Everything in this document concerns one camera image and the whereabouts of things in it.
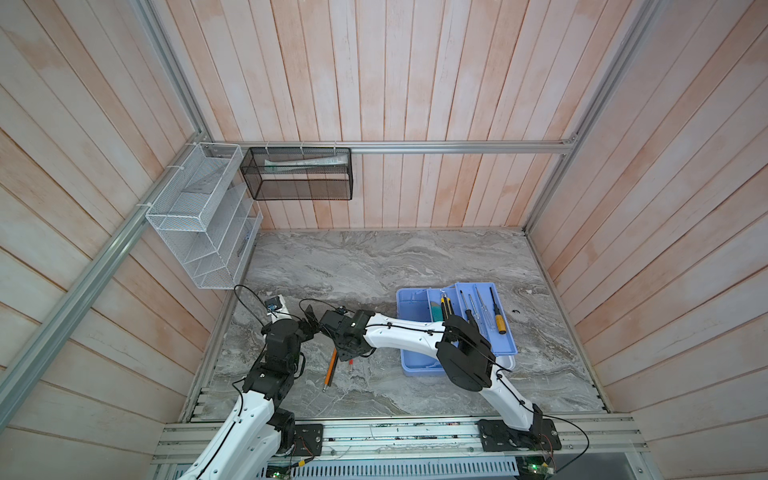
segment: screwdriver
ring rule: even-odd
[[[480,317],[481,317],[482,321],[485,322],[485,318],[487,316],[491,315],[491,313],[488,311],[488,307],[485,306],[485,302],[482,301],[482,297],[480,296],[480,291],[478,290],[478,286],[477,285],[475,285],[475,294],[478,296],[478,300],[480,300],[480,306],[483,309],[482,312],[480,312],[478,310],[480,312]]]
[[[498,305],[496,304],[496,298],[493,296],[493,288],[488,287],[488,290],[491,290],[491,300],[493,300],[493,313],[496,315],[496,328],[498,328],[499,333],[504,335],[507,333],[507,324],[504,323],[502,312],[498,309]]]
[[[478,323],[475,321],[475,316],[472,315],[472,311],[469,309],[469,304],[467,303],[467,298],[464,296],[464,291],[459,290],[458,291],[462,295],[462,299],[464,300],[464,305],[467,307],[467,310],[464,312],[467,314],[467,321],[470,325],[474,326],[475,328],[478,328]]]

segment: white wire mesh basket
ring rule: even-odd
[[[205,231],[157,231],[198,288],[231,289],[240,282],[263,218],[261,212],[248,217],[253,198],[246,191],[245,183],[226,190]]]
[[[195,146],[147,212],[152,227],[205,231],[242,160],[240,145]]]

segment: metal grate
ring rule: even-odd
[[[349,148],[251,147],[240,171],[256,200],[352,200]]]
[[[264,478],[262,469],[256,478]],[[337,478],[339,480],[378,480],[384,478],[511,477],[519,475],[515,457],[426,458],[413,460],[315,460],[294,468],[293,478]]]
[[[155,230],[202,232],[243,160],[234,144],[198,144],[147,212]]]
[[[246,188],[239,184],[226,191],[203,232],[157,231],[198,288],[231,289],[243,275],[263,219],[261,212],[248,217],[253,199]]]

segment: ventilation slot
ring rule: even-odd
[[[264,478],[263,469],[256,478]],[[425,458],[413,460],[313,460],[294,468],[294,478],[337,478],[339,480],[376,480],[384,478],[420,478],[422,480],[455,478],[456,475],[482,474],[484,477],[518,475],[515,457]]]

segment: pencil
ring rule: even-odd
[[[333,376],[333,368],[336,366],[336,360],[338,359],[338,352],[336,349],[333,349],[333,355],[331,355],[331,363],[328,365],[328,372],[326,373],[326,381],[325,386],[323,387],[323,391],[325,392],[328,389],[328,386],[331,384],[331,377]]]

